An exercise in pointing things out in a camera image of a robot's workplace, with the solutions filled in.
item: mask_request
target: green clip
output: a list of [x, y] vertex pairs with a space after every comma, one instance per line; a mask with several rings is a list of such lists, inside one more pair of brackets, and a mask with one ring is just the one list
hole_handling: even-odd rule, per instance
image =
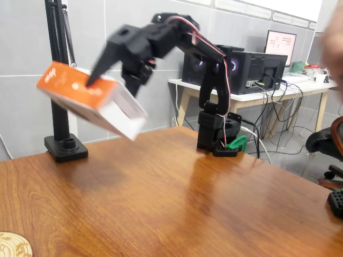
[[245, 153], [245, 149], [247, 148], [248, 138], [244, 135], [240, 136], [239, 138], [236, 138], [234, 141], [226, 145], [226, 148], [229, 148], [230, 150], [235, 150], [239, 148], [239, 146], [242, 146], [242, 152]]

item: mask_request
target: desk lamp stand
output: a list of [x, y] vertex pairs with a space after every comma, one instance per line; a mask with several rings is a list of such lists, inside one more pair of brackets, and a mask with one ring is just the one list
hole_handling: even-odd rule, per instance
[[[45, 0], [47, 22], [50, 37], [51, 55], [53, 61], [69, 64], [67, 41], [61, 0]], [[67, 30], [69, 55], [73, 57], [71, 36]], [[44, 145], [56, 162], [66, 162], [88, 156], [88, 149], [74, 135], [69, 133], [68, 112], [51, 101], [53, 112], [54, 135], [44, 138]]]

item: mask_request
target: computer case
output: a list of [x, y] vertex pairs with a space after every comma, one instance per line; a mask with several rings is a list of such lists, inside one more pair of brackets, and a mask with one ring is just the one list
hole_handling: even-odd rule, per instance
[[[235, 95], [250, 94], [265, 90], [274, 90], [273, 80], [277, 82], [276, 89], [280, 88], [280, 79], [284, 73], [287, 61], [286, 55], [270, 55], [258, 52], [233, 51], [230, 69], [231, 93]], [[182, 81], [194, 85], [201, 85], [206, 69], [206, 63], [194, 57], [185, 55]]]
[[258, 52], [233, 52], [232, 62], [236, 64], [231, 75], [231, 93], [235, 95], [249, 94], [262, 91], [254, 84], [265, 90], [280, 88], [280, 79], [285, 70], [286, 55], [270, 55]]

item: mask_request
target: spring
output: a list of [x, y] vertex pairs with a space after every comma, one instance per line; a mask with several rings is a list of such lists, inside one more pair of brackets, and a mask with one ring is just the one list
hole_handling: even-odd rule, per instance
[[68, 44], [68, 55], [69, 55], [70, 65], [72, 67], [76, 67], [73, 42], [71, 40], [69, 17], [68, 17], [68, 12], [66, 9], [63, 9], [63, 17], [64, 17], [65, 36], [66, 36], [66, 41]]
[[57, 23], [57, 18], [56, 18], [56, 9], [54, 6], [51, 7], [52, 10], [52, 17], [53, 17], [53, 25], [55, 29], [55, 36], [56, 36], [56, 43], [57, 43], [57, 58], [59, 62], [62, 62], [62, 55], [61, 55], [61, 45], [59, 43], [59, 34], [58, 34], [58, 23]]

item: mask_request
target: red and white wire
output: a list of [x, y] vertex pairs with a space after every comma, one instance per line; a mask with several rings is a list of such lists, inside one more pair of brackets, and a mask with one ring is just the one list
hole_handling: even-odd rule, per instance
[[191, 23], [189, 20], [182, 18], [180, 16], [170, 16], [168, 19], [166, 19], [165, 23], [170, 23], [172, 20], [181, 20], [184, 23], [188, 24], [190, 27], [192, 27], [192, 29], [194, 29], [194, 31], [197, 34], [200, 34], [200, 31], [198, 30], [198, 28], [193, 23]]
[[[200, 31], [198, 30], [198, 28], [191, 23], [190, 21], [186, 20], [185, 18], [182, 18], [180, 16], [170, 16], [168, 19], [166, 19], [165, 23], [170, 23], [172, 20], [181, 20], [184, 23], [188, 24], [194, 31], [193, 33], [190, 33], [192, 35], [192, 44], [196, 45], [196, 38], [199, 38], [201, 41], [203, 41], [204, 43], [206, 43], [208, 46], [210, 46], [211, 48], [213, 48], [215, 51], [217, 51], [218, 53], [222, 54], [223, 56], [226, 56], [226, 54], [222, 51], [220, 51], [217, 47], [215, 47], [214, 45], [212, 45], [211, 43], [209, 43], [207, 40], [205, 40], [201, 34]], [[225, 116], [228, 115], [229, 111], [230, 111], [230, 104], [231, 104], [231, 91], [230, 91], [230, 83], [229, 83], [229, 75], [228, 75], [228, 65], [226, 63], [226, 60], [223, 60], [224, 65], [225, 65], [225, 77], [226, 77], [226, 85], [228, 87], [228, 91], [229, 91], [229, 105], [228, 105], [228, 110], [226, 112], [225, 115], [220, 115], [219, 116], [223, 117], [223, 135], [224, 135], [224, 145], [222, 142], [221, 145], [223, 146], [223, 148], [226, 148], [226, 134], [225, 134]]]

